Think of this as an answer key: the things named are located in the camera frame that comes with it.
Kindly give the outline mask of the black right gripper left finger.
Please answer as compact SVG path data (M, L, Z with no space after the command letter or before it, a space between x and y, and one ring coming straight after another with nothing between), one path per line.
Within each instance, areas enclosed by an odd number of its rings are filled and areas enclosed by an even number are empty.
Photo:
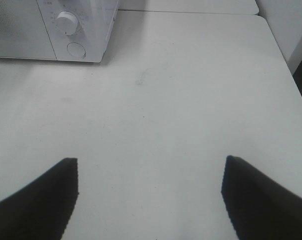
M77 159L64 158L0 201L0 240L60 240L78 195Z

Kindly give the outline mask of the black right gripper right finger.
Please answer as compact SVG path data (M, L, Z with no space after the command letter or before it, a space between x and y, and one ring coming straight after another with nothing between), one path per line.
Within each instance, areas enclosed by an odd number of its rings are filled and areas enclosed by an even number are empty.
M302 240L302 198L244 159L226 158L221 194L240 240Z

